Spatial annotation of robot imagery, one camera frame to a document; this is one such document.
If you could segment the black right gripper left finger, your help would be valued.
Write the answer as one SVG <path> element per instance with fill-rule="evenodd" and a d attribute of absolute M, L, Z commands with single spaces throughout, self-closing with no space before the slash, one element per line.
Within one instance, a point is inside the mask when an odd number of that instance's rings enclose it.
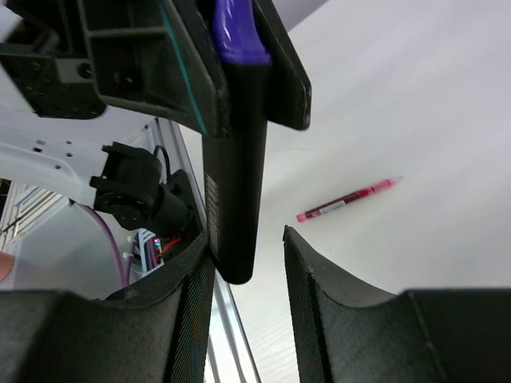
<path fill-rule="evenodd" d="M 190 287 L 206 234 L 107 300 L 65 291 L 1 295 L 4 382 L 200 382 L 211 310 Z"/>

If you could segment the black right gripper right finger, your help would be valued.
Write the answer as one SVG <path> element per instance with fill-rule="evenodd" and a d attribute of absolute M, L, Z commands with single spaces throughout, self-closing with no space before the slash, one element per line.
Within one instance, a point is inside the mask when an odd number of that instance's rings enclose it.
<path fill-rule="evenodd" d="M 283 233 L 302 382 L 507 382 L 507 288 L 391 294 Z"/>

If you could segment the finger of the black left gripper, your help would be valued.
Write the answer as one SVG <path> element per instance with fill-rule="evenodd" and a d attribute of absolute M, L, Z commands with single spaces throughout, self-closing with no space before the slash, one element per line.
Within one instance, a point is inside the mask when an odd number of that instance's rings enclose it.
<path fill-rule="evenodd" d="M 311 123 L 311 81 L 271 0 L 253 2 L 257 31 L 271 55 L 267 117 L 304 131 Z"/>

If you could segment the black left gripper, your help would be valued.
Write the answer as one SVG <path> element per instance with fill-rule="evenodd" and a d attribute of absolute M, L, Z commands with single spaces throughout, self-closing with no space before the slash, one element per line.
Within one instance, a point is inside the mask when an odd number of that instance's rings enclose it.
<path fill-rule="evenodd" d="M 196 2 L 4 4 L 21 20 L 1 66 L 39 117 L 94 119 L 107 104 L 227 137 L 227 79 Z"/>

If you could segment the black purple-tip highlighter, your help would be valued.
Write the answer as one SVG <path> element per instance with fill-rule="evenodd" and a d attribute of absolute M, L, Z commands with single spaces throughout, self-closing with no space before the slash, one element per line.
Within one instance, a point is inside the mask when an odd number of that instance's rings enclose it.
<path fill-rule="evenodd" d="M 231 130 L 224 140 L 203 141 L 208 234 L 216 269 L 226 282 L 241 285 L 254 268 L 271 56 L 251 1 L 218 1 L 212 35 L 228 83 Z"/>

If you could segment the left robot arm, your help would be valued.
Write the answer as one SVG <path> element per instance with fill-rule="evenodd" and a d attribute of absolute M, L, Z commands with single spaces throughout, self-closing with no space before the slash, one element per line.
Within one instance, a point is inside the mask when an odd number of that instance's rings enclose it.
<path fill-rule="evenodd" d="M 204 189 L 260 198 L 268 122 L 308 128 L 311 83 L 270 1 L 4 1 L 1 173 L 90 204 L 101 146 L 131 131 L 101 116 L 163 117 L 203 138 Z"/>

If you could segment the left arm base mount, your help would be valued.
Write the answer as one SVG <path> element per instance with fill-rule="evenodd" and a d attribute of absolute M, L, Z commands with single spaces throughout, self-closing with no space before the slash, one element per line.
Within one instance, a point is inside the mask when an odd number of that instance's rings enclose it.
<path fill-rule="evenodd" d="M 168 154 L 114 142 L 102 147 L 107 154 L 95 189 L 93 209 L 112 215 L 126 230 L 146 229 L 161 239 L 179 237 L 191 242 L 203 231 L 191 184 L 184 170 L 170 172 Z"/>

